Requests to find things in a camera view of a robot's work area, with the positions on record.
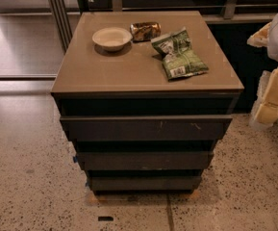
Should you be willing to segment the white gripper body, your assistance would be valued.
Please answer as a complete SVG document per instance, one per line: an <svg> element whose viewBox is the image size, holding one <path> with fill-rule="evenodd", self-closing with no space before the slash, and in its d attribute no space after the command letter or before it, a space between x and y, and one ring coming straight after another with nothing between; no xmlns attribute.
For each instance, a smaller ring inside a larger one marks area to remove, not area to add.
<svg viewBox="0 0 278 231"><path fill-rule="evenodd" d="M278 107L278 67L271 72L266 70L263 72L257 96L263 103Z"/></svg>

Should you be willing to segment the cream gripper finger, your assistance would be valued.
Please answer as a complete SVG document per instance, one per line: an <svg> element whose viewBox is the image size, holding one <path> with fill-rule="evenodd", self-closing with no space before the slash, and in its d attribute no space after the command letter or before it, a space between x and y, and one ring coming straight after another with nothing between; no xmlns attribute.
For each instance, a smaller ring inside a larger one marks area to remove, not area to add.
<svg viewBox="0 0 278 231"><path fill-rule="evenodd" d="M267 23L259 31L249 37L247 44L253 47L267 47L268 31L271 23Z"/></svg>
<svg viewBox="0 0 278 231"><path fill-rule="evenodd" d="M251 110L249 124L252 127L272 127L278 119L278 107L272 107L256 100Z"/></svg>

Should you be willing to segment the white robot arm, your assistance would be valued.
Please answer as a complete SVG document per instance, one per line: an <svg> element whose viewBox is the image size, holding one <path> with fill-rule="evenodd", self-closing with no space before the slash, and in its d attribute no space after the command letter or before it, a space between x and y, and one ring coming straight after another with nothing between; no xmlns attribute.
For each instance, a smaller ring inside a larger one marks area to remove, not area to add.
<svg viewBox="0 0 278 231"><path fill-rule="evenodd" d="M271 22L253 34L247 43L254 47L265 47L267 55L278 62L278 13ZM264 130L278 120L278 66L264 71L257 89L257 100L254 102L249 124L256 129Z"/></svg>

